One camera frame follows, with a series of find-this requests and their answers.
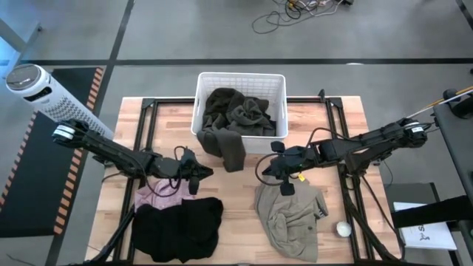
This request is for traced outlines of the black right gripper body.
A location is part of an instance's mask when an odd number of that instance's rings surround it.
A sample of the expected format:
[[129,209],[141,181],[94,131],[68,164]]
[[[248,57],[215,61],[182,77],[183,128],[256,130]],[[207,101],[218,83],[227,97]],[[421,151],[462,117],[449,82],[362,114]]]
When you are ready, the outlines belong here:
[[284,152],[285,172],[295,174],[321,166],[321,155],[314,145],[293,146]]

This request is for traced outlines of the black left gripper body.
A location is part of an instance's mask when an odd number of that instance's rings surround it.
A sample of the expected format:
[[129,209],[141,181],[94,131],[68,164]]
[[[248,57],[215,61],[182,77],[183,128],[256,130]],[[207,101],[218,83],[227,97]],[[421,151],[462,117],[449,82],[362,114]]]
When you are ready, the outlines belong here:
[[175,160],[170,157],[158,159],[158,177],[161,179],[191,179],[191,160]]

